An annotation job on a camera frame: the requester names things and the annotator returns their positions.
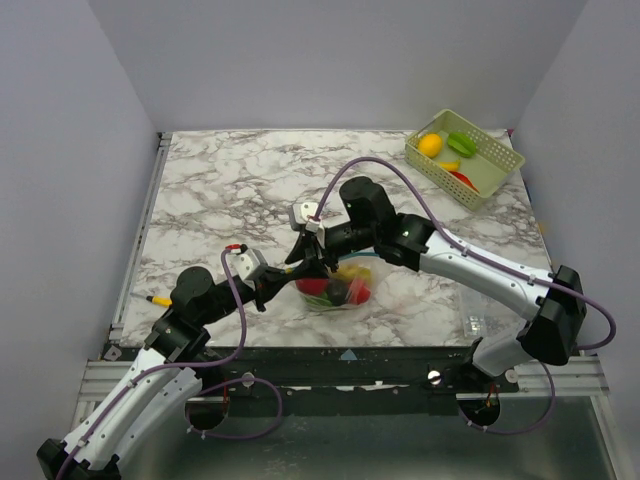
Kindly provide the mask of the red pomegranate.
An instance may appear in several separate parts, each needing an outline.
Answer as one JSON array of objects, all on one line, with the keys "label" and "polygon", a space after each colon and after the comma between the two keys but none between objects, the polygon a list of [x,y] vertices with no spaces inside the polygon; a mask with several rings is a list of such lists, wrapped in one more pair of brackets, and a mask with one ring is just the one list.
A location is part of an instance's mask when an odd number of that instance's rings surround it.
[{"label": "red pomegranate", "polygon": [[310,296],[321,296],[325,292],[328,283],[328,278],[303,278],[295,281],[298,291]]}]

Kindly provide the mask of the beige pear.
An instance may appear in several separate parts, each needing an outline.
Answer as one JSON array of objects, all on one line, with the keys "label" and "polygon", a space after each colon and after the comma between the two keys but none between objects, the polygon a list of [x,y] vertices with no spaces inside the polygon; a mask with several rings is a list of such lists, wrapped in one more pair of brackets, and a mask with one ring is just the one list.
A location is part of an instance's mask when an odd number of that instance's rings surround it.
[{"label": "beige pear", "polygon": [[360,267],[358,265],[342,265],[336,272],[333,273],[333,277],[345,282],[351,282],[354,278],[360,275]]}]

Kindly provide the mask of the green white cabbage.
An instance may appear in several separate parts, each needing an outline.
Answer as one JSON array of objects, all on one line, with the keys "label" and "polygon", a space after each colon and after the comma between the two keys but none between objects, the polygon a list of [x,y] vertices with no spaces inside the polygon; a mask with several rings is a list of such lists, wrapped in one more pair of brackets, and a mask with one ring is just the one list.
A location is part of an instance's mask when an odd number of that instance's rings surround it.
[{"label": "green white cabbage", "polygon": [[310,308],[327,309],[333,306],[330,300],[322,296],[304,295],[303,300]]}]

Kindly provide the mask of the clear zip top bag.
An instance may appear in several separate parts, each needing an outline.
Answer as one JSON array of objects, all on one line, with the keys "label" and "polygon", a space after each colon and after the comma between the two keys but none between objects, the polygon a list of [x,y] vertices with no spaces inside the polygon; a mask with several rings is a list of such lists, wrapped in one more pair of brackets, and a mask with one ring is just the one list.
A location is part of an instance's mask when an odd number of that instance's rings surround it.
[{"label": "clear zip top bag", "polygon": [[335,272],[327,269],[326,277],[295,280],[292,288],[307,310],[346,312],[370,306],[390,273],[391,267],[377,254],[354,253],[342,257]]}]

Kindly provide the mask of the yellow red mango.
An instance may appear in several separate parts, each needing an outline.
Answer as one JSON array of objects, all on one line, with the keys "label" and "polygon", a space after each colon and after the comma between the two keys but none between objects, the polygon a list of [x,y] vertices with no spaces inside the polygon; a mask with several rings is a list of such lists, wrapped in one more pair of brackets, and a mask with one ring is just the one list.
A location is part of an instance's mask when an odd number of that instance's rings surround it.
[{"label": "yellow red mango", "polygon": [[356,277],[365,283],[372,282],[372,272],[369,268],[366,267],[360,267],[357,270]]}]

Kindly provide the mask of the red apple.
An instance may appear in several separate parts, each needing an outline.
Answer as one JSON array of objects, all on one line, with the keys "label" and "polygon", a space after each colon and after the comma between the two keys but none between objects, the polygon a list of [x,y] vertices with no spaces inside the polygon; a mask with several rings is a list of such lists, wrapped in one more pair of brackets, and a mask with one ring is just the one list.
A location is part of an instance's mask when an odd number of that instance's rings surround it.
[{"label": "red apple", "polygon": [[350,305],[361,305],[369,301],[371,290],[367,283],[363,280],[354,279],[349,284],[347,303]]}]

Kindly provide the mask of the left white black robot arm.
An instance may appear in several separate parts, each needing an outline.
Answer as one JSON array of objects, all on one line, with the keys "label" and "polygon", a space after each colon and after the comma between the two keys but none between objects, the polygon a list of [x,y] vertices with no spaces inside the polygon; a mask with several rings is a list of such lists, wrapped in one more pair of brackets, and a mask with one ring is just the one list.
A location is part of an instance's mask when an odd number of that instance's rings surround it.
[{"label": "left white black robot arm", "polygon": [[184,270],[170,294],[171,305],[154,323],[126,374],[98,408],[63,439],[46,440],[36,456],[48,479],[118,479],[127,445],[140,439],[189,395],[214,393],[224,384],[221,369],[244,352],[247,321],[238,346],[221,357],[206,344],[206,325],[232,313],[245,316],[253,303],[265,310],[288,283],[292,268],[245,265],[221,283],[204,267]]}]

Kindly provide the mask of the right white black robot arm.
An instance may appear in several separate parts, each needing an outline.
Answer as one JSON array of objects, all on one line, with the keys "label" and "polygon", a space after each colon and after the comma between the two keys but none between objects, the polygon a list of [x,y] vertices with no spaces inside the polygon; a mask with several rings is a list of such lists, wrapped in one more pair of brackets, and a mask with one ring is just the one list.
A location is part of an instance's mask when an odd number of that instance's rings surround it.
[{"label": "right white black robot arm", "polygon": [[344,183],[339,194],[349,219],[334,227],[314,219],[315,203],[290,207],[298,239],[287,263],[316,258],[335,268],[341,257],[373,249],[389,264],[445,277],[509,308],[518,321],[476,340],[460,367],[461,382],[471,391],[485,390],[506,370],[531,360],[567,364],[586,316],[584,302],[567,292],[581,287],[575,270],[547,272],[486,251],[474,257],[470,245],[438,231],[433,221],[396,212],[384,188],[365,176]]}]

